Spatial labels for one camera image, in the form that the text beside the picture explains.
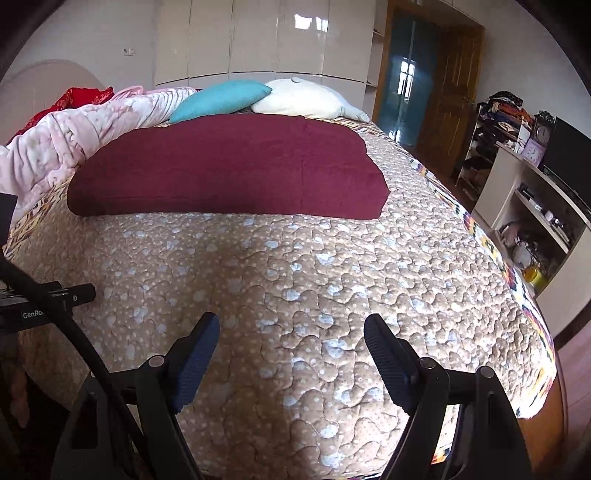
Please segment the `maroon puffer jacket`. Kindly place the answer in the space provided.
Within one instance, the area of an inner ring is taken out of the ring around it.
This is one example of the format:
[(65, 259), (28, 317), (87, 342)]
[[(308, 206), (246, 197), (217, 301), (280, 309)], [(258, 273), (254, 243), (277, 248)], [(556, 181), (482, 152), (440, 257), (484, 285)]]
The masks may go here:
[(368, 220), (381, 215), (389, 195), (365, 141), (348, 127), (227, 114), (122, 135), (77, 170), (67, 204), (83, 217), (197, 212)]

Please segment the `shelf with piled clothes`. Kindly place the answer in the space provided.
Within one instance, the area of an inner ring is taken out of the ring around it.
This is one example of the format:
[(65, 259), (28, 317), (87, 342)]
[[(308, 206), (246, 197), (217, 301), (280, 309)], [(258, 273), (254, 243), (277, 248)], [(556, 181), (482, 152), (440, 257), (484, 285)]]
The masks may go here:
[(484, 190), (500, 147), (519, 150), (525, 145), (520, 133), (530, 134), (533, 125), (534, 117), (523, 107), (523, 100), (510, 91), (498, 91), (476, 106), (467, 152), (455, 167), (456, 185), (472, 204)]

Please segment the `beige quilted bedspread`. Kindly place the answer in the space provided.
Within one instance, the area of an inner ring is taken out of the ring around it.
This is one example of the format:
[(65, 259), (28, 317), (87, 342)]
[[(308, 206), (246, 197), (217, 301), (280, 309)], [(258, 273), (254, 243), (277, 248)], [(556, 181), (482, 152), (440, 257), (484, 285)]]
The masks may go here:
[(527, 288), (470, 214), (375, 126), (341, 120), (390, 190), (379, 218), (143, 213), (82, 218), (55, 188), (6, 256), (39, 281), (91, 283), (74, 317), (106, 366), (169, 349), (206, 311), (221, 337), (178, 423), (221, 479), (341, 479), (384, 469), (407, 422), (363, 341), (381, 315), (452, 370), (493, 368), (515, 413), (556, 378)]

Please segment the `pink floral duvet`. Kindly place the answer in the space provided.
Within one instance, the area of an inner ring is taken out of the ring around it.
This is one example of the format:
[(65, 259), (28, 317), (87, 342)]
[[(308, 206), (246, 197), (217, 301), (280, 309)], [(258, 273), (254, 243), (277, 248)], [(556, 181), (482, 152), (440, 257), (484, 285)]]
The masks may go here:
[(49, 113), (15, 136), (1, 147), (1, 191), (17, 197), (11, 222), (17, 223), (99, 149), (128, 132), (168, 121), (195, 92), (188, 86), (128, 87), (101, 105)]

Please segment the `pink arched headboard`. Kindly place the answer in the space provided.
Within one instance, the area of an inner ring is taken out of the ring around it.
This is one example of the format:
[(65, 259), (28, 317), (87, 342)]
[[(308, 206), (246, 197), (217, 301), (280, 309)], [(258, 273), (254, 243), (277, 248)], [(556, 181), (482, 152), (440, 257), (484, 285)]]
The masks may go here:
[(68, 60), (33, 64), (1, 83), (1, 144), (8, 143), (36, 113), (47, 109), (70, 87), (104, 86), (86, 68)]

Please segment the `red blanket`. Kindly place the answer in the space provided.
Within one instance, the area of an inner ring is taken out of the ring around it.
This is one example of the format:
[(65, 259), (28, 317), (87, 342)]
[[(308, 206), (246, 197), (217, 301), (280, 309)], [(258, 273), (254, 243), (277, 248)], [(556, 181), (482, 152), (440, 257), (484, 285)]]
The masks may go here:
[(9, 145), (32, 135), (44, 135), (46, 130), (60, 131), (57, 126), (62, 117), (76, 117), (85, 108), (94, 109), (114, 98), (114, 89), (70, 87), (51, 105), (35, 106), (34, 94), (12, 95), (1, 103), (1, 144)]

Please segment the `white tv cabinet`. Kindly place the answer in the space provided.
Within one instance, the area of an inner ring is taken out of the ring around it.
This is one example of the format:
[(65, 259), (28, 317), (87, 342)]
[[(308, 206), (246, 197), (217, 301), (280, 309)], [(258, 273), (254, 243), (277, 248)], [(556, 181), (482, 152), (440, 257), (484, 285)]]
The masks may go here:
[(520, 270), (556, 337), (590, 304), (590, 220), (548, 175), (500, 145), (473, 213)]

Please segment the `teal pillow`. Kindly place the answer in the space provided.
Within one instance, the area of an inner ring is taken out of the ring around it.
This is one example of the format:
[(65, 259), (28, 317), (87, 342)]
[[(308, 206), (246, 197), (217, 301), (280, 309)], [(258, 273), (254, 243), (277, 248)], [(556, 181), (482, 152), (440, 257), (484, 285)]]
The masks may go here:
[(263, 100), (273, 88), (255, 80), (228, 80), (188, 96), (169, 117), (171, 124), (205, 116), (231, 114)]

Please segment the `pink alarm clock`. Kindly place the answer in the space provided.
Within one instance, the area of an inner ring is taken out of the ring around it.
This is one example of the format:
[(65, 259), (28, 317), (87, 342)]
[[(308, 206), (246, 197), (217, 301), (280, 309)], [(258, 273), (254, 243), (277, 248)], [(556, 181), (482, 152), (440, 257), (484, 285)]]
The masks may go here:
[(544, 157), (546, 148), (530, 137), (522, 151), (522, 157), (534, 167), (538, 167)]

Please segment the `black television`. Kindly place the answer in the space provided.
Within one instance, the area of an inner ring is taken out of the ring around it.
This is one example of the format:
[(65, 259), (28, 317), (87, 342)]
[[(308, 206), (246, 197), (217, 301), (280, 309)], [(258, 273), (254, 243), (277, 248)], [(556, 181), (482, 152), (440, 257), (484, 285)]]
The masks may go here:
[(590, 218), (591, 141), (557, 117), (539, 169)]

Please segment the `dark ornate mantel clock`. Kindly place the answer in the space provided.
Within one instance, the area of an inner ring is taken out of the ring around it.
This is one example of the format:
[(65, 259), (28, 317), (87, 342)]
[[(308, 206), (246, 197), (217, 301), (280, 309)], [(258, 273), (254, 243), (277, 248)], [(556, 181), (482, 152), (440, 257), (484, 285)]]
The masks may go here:
[(548, 146), (555, 125), (555, 117), (547, 111), (540, 110), (534, 116), (534, 126), (531, 137), (543, 148)]

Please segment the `white pillow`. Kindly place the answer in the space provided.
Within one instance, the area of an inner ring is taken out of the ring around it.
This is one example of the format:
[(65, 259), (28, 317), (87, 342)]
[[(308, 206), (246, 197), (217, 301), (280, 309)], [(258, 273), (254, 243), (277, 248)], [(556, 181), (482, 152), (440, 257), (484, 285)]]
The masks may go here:
[(329, 120), (342, 117), (370, 123), (367, 113), (327, 86), (298, 77), (276, 79), (266, 86), (270, 94), (250, 106), (255, 113)]

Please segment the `wooden door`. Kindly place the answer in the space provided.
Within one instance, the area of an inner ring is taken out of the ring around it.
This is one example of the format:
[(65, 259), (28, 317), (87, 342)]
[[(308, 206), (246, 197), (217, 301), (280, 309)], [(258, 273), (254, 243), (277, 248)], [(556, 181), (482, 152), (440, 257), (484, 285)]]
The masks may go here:
[(434, 173), (451, 178), (468, 148), (484, 32), (448, 1), (390, 1), (373, 120)]

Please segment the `white glossy wardrobe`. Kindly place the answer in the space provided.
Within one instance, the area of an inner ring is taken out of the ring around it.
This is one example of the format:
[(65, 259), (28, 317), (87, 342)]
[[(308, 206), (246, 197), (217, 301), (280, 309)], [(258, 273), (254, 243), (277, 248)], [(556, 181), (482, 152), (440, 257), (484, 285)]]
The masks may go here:
[(162, 1), (154, 83), (297, 76), (372, 114), (387, 10), (385, 1)]

